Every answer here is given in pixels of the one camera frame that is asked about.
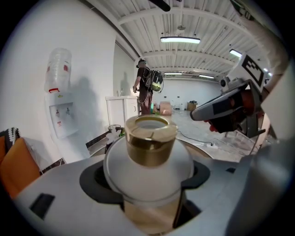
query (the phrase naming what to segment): person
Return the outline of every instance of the person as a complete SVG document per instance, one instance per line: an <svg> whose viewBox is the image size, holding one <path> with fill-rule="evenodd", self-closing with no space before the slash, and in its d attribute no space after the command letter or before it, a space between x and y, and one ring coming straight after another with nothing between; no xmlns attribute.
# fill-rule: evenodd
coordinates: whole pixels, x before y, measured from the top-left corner
<svg viewBox="0 0 295 236"><path fill-rule="evenodd" d="M140 108L142 111L142 115L148 115L150 114L151 104L152 104L152 97L153 97L153 91L150 89L148 90L147 87L144 85L144 78L148 76L149 72L151 71L146 66L146 61L140 59L137 64L137 77L133 86L133 92L136 93L137 86L139 84L139 102L140 102Z"/></svg>

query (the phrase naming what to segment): water bottle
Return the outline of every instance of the water bottle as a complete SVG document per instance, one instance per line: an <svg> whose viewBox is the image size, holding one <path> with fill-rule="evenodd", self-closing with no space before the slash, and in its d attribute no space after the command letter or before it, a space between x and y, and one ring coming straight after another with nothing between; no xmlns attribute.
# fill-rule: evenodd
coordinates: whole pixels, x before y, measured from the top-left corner
<svg viewBox="0 0 295 236"><path fill-rule="evenodd" d="M44 85L47 93L70 90L71 58L71 52L65 48L56 48L50 53Z"/></svg>

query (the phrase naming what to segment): orange chair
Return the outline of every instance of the orange chair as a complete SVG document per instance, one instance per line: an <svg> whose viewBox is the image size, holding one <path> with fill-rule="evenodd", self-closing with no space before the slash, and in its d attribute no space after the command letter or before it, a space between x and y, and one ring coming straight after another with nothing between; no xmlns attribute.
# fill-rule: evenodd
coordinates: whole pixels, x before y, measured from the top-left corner
<svg viewBox="0 0 295 236"><path fill-rule="evenodd" d="M17 139L4 157L3 143L4 137L1 137L0 180L8 194L15 198L25 187L40 176L39 168L23 138Z"/></svg>

